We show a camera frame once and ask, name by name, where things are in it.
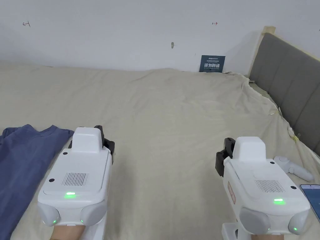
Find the human hand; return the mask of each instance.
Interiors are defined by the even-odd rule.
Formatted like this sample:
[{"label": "human hand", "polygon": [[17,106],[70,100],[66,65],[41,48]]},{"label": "human hand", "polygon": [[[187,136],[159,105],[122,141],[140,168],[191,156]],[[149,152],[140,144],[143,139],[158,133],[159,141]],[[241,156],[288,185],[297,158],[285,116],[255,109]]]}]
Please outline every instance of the human hand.
[{"label": "human hand", "polygon": [[50,240],[79,240],[85,229],[83,225],[54,226]]}]

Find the red pencil mark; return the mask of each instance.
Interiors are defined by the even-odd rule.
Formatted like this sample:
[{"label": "red pencil mark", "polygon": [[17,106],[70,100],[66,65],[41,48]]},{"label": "red pencil mark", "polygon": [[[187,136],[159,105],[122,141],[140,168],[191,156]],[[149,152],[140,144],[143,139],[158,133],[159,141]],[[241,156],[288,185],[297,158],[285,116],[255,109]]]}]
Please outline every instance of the red pencil mark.
[{"label": "red pencil mark", "polygon": [[23,22],[23,24],[22,24],[23,26],[26,26],[26,25],[29,25],[29,27],[30,27],[30,23],[29,23],[29,21],[27,22],[27,23],[24,23]]}]

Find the beige bedsheet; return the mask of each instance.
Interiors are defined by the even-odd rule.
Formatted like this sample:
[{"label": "beige bedsheet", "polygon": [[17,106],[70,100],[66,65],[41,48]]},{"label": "beige bedsheet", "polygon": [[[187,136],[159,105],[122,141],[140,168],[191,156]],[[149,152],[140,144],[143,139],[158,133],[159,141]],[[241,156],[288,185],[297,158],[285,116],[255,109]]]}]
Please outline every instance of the beige bedsheet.
[{"label": "beige bedsheet", "polygon": [[[320,183],[315,157],[242,75],[0,66],[0,112],[1,131],[103,125],[116,143],[105,239],[221,240],[222,223],[235,220],[215,170],[225,137],[259,136],[267,157],[287,156]],[[49,239],[36,199],[12,240]],[[319,236],[310,212],[305,234],[285,239]]]}]

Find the white game controller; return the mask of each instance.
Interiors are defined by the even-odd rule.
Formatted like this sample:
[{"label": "white game controller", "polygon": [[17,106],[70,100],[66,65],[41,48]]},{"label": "white game controller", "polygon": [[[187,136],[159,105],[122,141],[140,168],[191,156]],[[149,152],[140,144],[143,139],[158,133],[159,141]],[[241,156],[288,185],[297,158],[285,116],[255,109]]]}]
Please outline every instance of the white game controller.
[{"label": "white game controller", "polygon": [[291,162],[288,158],[276,156],[273,160],[282,168],[285,173],[292,173],[308,182],[313,180],[313,175],[309,171]]}]

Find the smartphone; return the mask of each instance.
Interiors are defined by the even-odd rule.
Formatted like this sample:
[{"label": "smartphone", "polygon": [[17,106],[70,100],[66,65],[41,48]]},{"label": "smartphone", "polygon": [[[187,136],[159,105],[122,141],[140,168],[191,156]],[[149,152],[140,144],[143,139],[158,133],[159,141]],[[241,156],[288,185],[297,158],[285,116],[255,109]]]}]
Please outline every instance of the smartphone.
[{"label": "smartphone", "polygon": [[320,185],[301,184],[300,189],[310,202],[313,212],[315,213],[315,215],[318,218],[318,221],[320,222]]}]

